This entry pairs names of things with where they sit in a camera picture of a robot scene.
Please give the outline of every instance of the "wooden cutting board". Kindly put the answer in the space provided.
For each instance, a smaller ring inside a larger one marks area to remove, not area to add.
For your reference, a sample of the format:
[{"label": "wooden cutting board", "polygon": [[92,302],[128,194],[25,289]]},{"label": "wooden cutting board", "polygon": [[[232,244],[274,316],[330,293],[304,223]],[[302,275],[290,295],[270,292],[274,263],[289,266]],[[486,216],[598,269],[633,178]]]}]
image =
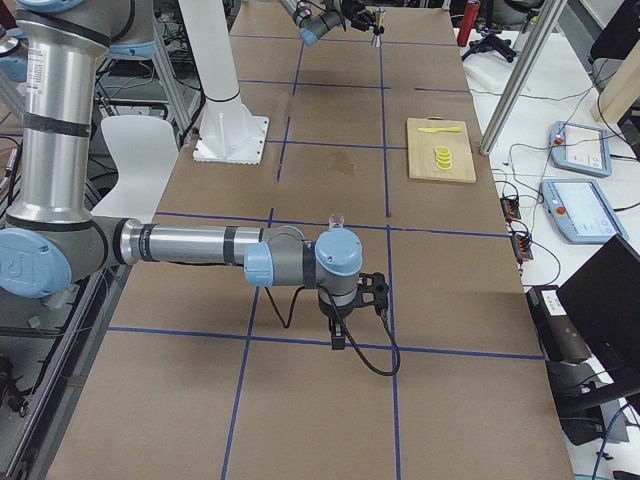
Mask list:
[{"label": "wooden cutting board", "polygon": [[[421,127],[460,127],[458,133],[424,133]],[[476,172],[469,146],[469,135],[464,122],[455,120],[407,119],[409,151],[409,177],[441,182],[475,183]],[[444,146],[451,151],[450,170],[441,170],[436,164],[435,148]]]}]

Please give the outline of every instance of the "blue tape line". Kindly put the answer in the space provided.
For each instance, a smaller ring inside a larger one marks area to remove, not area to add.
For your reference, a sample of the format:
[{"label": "blue tape line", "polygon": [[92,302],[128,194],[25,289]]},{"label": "blue tape line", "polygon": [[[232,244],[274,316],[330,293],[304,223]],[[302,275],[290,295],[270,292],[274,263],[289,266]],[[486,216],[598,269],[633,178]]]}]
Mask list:
[{"label": "blue tape line", "polygon": [[231,447],[233,446],[233,434],[236,428],[236,421],[238,419],[238,409],[240,407],[240,397],[242,395],[242,385],[244,383],[244,374],[247,368],[247,360],[249,358],[249,347],[251,345],[251,332],[253,331],[253,322],[256,317],[256,310],[258,307],[258,296],[260,289],[256,288],[253,296],[253,305],[251,307],[251,317],[249,319],[249,327],[247,328],[247,340],[244,344],[244,352],[242,354],[242,364],[240,366],[240,375],[238,378],[238,385],[236,387],[236,397],[233,401],[233,413],[231,414],[231,423],[229,424],[229,434],[227,436],[227,446],[224,452],[224,462],[222,463],[222,471],[220,472],[220,480],[226,480],[227,470],[229,468],[229,457],[231,456]]},{"label": "blue tape line", "polygon": [[111,332],[129,332],[129,333],[148,333],[152,335],[173,335],[178,337],[207,337],[207,338],[223,338],[225,340],[246,340],[246,335],[234,335],[230,333],[215,332],[198,332],[189,330],[167,330],[162,328],[143,328],[143,327],[118,327],[110,326]]},{"label": "blue tape line", "polygon": [[402,480],[402,454],[400,450],[400,400],[398,398],[398,377],[393,377],[393,432],[396,451],[396,480]]},{"label": "blue tape line", "polygon": [[426,47],[456,47],[459,48],[455,43],[432,43],[432,42],[401,42],[399,40],[385,40],[384,43],[389,43],[391,45],[423,45]]},{"label": "blue tape line", "polygon": [[300,41],[300,37],[285,37],[285,36],[278,36],[278,35],[232,35],[229,34],[229,37],[231,38],[269,38],[271,40],[296,40],[296,41]]},{"label": "blue tape line", "polygon": [[[238,80],[238,83],[259,83],[259,84],[273,84],[273,85],[298,85],[304,87],[337,87],[337,88],[374,88],[378,89],[377,85],[347,85],[343,83],[316,83],[316,82],[285,82],[281,80]],[[384,87],[385,90],[391,90],[391,87]]]},{"label": "blue tape line", "polygon": [[[229,35],[231,38],[267,38],[272,40],[296,40],[300,41],[300,37],[287,37],[279,35]],[[348,38],[323,38],[323,42],[345,42],[345,43],[371,43],[369,40],[353,40]],[[422,45],[426,47],[456,47],[458,45],[454,43],[431,43],[431,42],[403,42],[400,40],[384,40],[384,43],[391,45]]]},{"label": "blue tape line", "polygon": [[467,236],[467,237],[511,238],[510,235],[506,233],[460,232],[457,230],[433,230],[429,228],[403,228],[403,227],[391,227],[391,230],[395,232],[433,233],[436,235],[461,235],[461,236]]},{"label": "blue tape line", "polygon": [[257,336],[251,337],[252,340],[256,340],[258,342],[269,342],[269,343],[289,343],[295,345],[319,345],[323,347],[330,347],[331,342],[324,342],[322,340],[306,340],[306,339],[295,339],[295,338],[285,338],[285,337],[264,337]]},{"label": "blue tape line", "polygon": [[300,44],[300,55],[298,56],[298,66],[296,67],[296,78],[293,80],[293,91],[291,96],[296,96],[296,90],[298,90],[298,79],[300,78],[300,67],[302,66],[302,56],[304,55],[304,42]]},{"label": "blue tape line", "polygon": [[512,360],[544,360],[542,355],[520,353],[479,352],[476,350],[450,350],[443,348],[400,347],[402,352],[433,353],[437,355],[458,355],[463,357],[508,358]]},{"label": "blue tape line", "polygon": [[284,152],[287,149],[287,141],[289,139],[289,126],[291,125],[291,116],[287,117],[287,126],[284,129],[284,140],[282,142],[282,150],[280,151],[280,163],[278,165],[278,173],[276,174],[276,182],[280,183],[282,175],[282,165],[284,164]]},{"label": "blue tape line", "polygon": [[210,220],[239,220],[243,222],[260,222],[266,223],[266,218],[252,218],[252,217],[235,217],[226,215],[205,215],[201,213],[180,213],[180,212],[156,212],[156,215],[164,217],[185,217],[185,218],[204,218]]},{"label": "blue tape line", "polygon": [[315,145],[317,147],[340,147],[340,148],[373,148],[381,150],[382,145],[358,145],[355,143],[325,143],[325,142],[304,142],[300,140],[289,140],[292,145]]},{"label": "blue tape line", "polygon": [[[157,212],[156,215],[165,217],[186,217],[186,218],[202,218],[212,220],[237,220],[243,222],[259,222],[267,223],[269,219],[266,218],[251,218],[251,217],[235,217],[225,215],[205,215],[198,213],[179,213],[179,212]],[[273,223],[291,224],[291,225],[312,225],[312,226],[324,226],[325,223],[321,222],[303,222],[300,220],[285,220],[274,218]],[[367,230],[386,230],[387,227],[380,225],[359,225],[359,224],[345,224],[351,228],[361,228]],[[392,227],[388,226],[392,232],[407,232],[407,233],[431,233],[434,235],[460,235],[466,237],[487,237],[487,238],[510,238],[506,233],[486,233],[486,232],[461,232],[457,230],[434,230],[430,228],[410,228],[410,227]]]},{"label": "blue tape line", "polygon": [[389,198],[389,168],[387,163],[387,117],[384,110],[384,59],[382,46],[379,50],[380,58],[380,101],[382,104],[382,160],[384,168],[384,209],[387,218],[391,216],[391,200]]},{"label": "blue tape line", "polygon": [[[330,346],[331,342],[325,342],[322,340],[310,340],[303,338],[286,338],[286,337],[268,337],[268,336],[255,336],[255,335],[237,335],[231,333],[216,333],[216,332],[199,332],[190,330],[169,330],[161,328],[144,328],[144,327],[119,327],[110,326],[108,328],[111,332],[124,332],[124,333],[146,333],[150,335],[171,335],[179,337],[207,337],[207,338],[221,338],[224,340],[252,340],[256,342],[267,343],[291,343],[295,345],[319,345]],[[369,350],[388,350],[391,351],[389,345],[375,345],[371,343],[360,343],[360,347]],[[542,355],[528,355],[518,353],[502,353],[502,352],[480,352],[475,350],[452,350],[441,348],[427,348],[427,347],[400,347],[401,352],[410,353],[428,353],[435,355],[458,355],[466,357],[489,357],[489,358],[508,358],[514,360],[544,360]]]},{"label": "blue tape line", "polygon": [[[393,249],[391,248],[391,227],[387,225],[387,279],[389,282],[389,320],[391,333],[396,335],[396,318],[394,309],[393,295]],[[393,366],[395,368],[395,355],[391,352]],[[398,398],[398,377],[393,377],[393,429],[395,435],[395,452],[396,452],[396,480],[402,480],[402,456],[400,451],[400,404]]]},{"label": "blue tape line", "polygon": [[414,90],[417,90],[419,92],[468,93],[469,95],[471,95],[471,92],[469,92],[469,90],[456,90],[456,89],[446,89],[446,88],[420,88],[420,87],[416,87],[414,88]]},{"label": "blue tape line", "polygon": [[270,85],[293,85],[294,82],[285,82],[280,80],[238,80],[238,83],[266,83]]}]

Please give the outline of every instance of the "aluminum pole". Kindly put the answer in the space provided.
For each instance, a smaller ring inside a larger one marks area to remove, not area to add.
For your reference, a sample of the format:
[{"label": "aluminum pole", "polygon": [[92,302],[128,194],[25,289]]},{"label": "aluminum pole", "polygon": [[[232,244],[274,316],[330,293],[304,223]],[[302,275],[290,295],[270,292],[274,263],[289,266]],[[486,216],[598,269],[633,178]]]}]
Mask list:
[{"label": "aluminum pole", "polygon": [[533,70],[540,52],[544,48],[547,37],[555,27],[566,4],[567,0],[547,0],[544,2],[540,11],[540,19],[533,29],[529,41],[524,46],[522,55],[513,69],[511,77],[509,77],[504,93],[500,97],[496,110],[493,112],[493,116],[482,137],[482,142],[480,143],[481,154],[489,155],[491,153],[500,132],[502,132],[502,128],[511,114],[511,110],[513,110],[518,100],[520,92],[525,83],[527,83],[529,74]]}]

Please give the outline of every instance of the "blue cable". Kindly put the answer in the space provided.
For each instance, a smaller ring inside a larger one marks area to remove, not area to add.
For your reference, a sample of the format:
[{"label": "blue cable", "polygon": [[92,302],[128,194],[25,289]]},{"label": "blue cable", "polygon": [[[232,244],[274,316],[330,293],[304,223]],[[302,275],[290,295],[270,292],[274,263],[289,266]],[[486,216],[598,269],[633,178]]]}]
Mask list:
[{"label": "blue cable", "polygon": [[591,480],[598,480],[598,466],[600,465],[600,460],[602,460],[602,455],[604,454],[604,447],[607,445],[607,441],[609,440],[609,434],[611,433],[611,428],[613,427],[613,424],[616,423],[616,420],[622,414],[622,412],[627,407],[630,407],[630,406],[631,406],[630,403],[626,403],[622,407],[620,407],[616,412],[616,414],[611,419],[611,421],[609,422],[609,425],[607,425],[607,430],[604,433],[604,437],[602,438],[602,445],[600,446],[600,451],[598,452],[598,457],[596,458],[596,464],[593,467],[593,474],[591,475]]}]

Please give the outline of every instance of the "cardboard table surface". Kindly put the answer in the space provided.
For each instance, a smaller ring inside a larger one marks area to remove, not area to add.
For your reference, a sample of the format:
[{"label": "cardboard table surface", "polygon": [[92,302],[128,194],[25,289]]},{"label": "cardboard table surface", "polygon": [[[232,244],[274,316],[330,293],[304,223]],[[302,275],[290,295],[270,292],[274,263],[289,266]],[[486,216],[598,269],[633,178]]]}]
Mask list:
[{"label": "cardboard table surface", "polygon": [[[397,378],[331,351],[314,292],[283,330],[241,269],[141,264],[49,479],[571,478],[488,160],[475,184],[408,179],[406,118],[480,141],[448,15],[389,9],[386,25],[381,50],[338,29],[307,48],[279,5],[243,3],[231,39],[243,101],[271,119],[264,158],[183,150],[156,221],[316,238],[344,214],[392,287]],[[374,313],[348,321],[388,368]]]}]

